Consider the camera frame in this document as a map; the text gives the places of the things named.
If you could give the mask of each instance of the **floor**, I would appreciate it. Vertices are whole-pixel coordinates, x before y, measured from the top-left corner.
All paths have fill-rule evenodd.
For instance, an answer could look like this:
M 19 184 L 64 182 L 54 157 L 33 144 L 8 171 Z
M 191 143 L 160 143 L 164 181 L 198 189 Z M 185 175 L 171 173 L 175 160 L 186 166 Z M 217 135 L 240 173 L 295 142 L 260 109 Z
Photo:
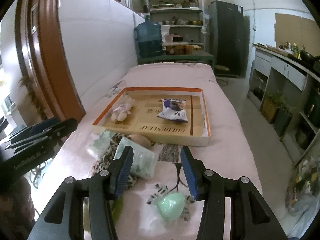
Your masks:
M 292 160 L 279 141 L 273 126 L 268 124 L 256 106 L 247 98 L 248 80 L 229 78 L 228 83 L 228 86 L 221 89 L 241 121 L 257 166 L 263 197 L 288 234 L 299 219 L 287 212 L 284 202 L 285 191 L 292 174 Z

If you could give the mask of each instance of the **silver screw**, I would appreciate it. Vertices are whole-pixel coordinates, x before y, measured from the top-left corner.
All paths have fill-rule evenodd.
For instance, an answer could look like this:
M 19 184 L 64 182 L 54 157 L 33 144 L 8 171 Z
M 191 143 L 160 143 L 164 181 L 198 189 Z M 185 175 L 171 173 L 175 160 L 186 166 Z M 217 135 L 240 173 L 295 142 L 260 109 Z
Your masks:
M 248 183 L 250 180 L 247 177 L 241 177 L 240 179 L 243 183 Z
M 107 176 L 109 174 L 109 171 L 103 170 L 99 172 L 100 176 Z
M 204 174 L 207 176 L 212 176 L 214 174 L 213 170 L 205 170 Z
M 72 183 L 72 182 L 73 182 L 73 177 L 68 177 L 68 178 L 66 178 L 65 182 L 66 182 L 67 184 Z

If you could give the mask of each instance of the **table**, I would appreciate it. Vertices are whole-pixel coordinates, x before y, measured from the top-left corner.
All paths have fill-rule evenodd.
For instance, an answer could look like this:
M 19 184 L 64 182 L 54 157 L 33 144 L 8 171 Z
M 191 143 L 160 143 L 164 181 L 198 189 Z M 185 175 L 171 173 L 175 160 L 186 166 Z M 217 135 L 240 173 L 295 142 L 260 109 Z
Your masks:
M 194 50 L 192 54 L 188 55 L 161 55 L 156 57 L 139 57 L 138 58 L 138 64 L 146 64 L 146 63 L 153 63 L 156 61 L 169 61 L 169 60 L 210 60 L 211 61 L 211 67 L 214 71 L 214 56 L 203 51 L 203 50 Z

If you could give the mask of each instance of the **green egg-shaped object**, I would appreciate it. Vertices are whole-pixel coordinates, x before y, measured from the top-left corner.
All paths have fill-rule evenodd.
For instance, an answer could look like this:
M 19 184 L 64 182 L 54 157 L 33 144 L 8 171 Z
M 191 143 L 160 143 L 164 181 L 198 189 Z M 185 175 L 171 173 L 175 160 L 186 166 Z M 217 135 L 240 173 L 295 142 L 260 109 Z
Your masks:
M 182 193 L 168 194 L 157 203 L 159 214 L 167 222 L 178 219 L 184 205 L 185 197 Z

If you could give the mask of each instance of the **dark gray refrigerator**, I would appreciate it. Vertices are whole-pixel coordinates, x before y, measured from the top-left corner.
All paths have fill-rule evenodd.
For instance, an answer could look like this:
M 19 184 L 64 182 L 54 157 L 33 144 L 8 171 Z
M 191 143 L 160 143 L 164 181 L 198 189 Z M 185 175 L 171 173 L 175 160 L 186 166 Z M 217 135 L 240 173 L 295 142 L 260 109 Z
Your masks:
M 230 72 L 216 70 L 216 74 L 241 76 L 244 71 L 244 19 L 241 6 L 215 1 L 209 5 L 210 53 L 215 64 Z

